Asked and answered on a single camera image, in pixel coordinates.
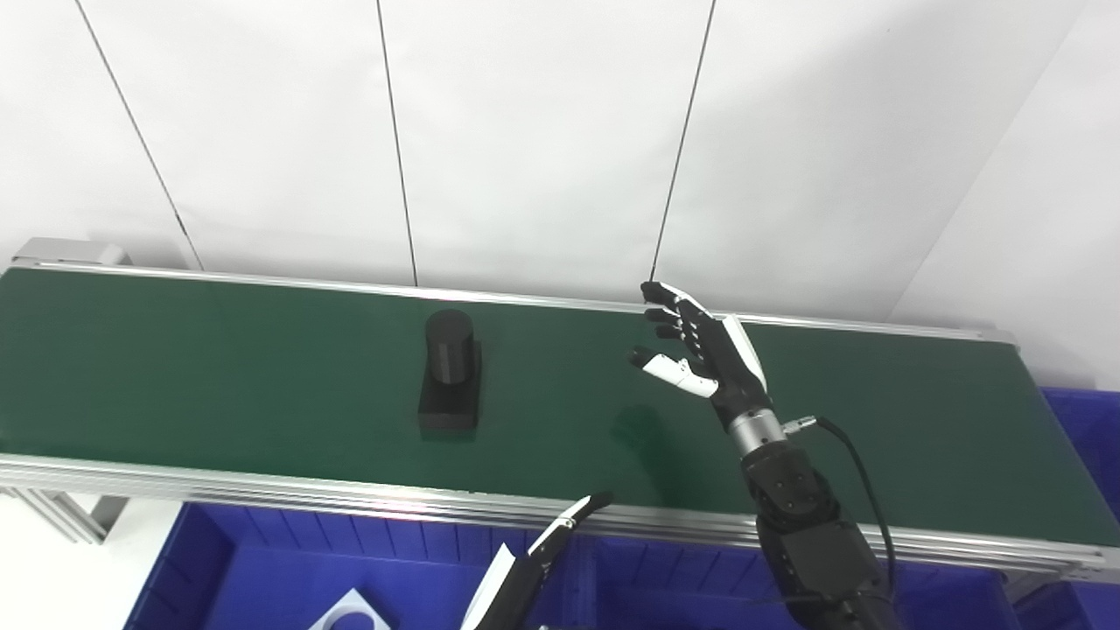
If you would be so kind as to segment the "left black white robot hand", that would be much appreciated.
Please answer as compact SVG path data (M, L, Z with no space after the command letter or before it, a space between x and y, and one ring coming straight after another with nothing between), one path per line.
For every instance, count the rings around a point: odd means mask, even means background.
M520 629L535 606L556 560L589 515L613 503L613 492L577 500L556 516L528 552L517 556L500 546L465 610L461 629Z

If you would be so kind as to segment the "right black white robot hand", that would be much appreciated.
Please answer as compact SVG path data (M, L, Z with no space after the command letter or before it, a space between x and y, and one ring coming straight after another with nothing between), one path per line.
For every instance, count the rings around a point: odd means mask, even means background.
M653 305L644 318L655 323L657 339L680 340L689 356L678 360L636 346L628 356L632 365L707 399L725 428L740 416L774 410L759 356L739 319L712 314L668 282L641 282L640 291Z

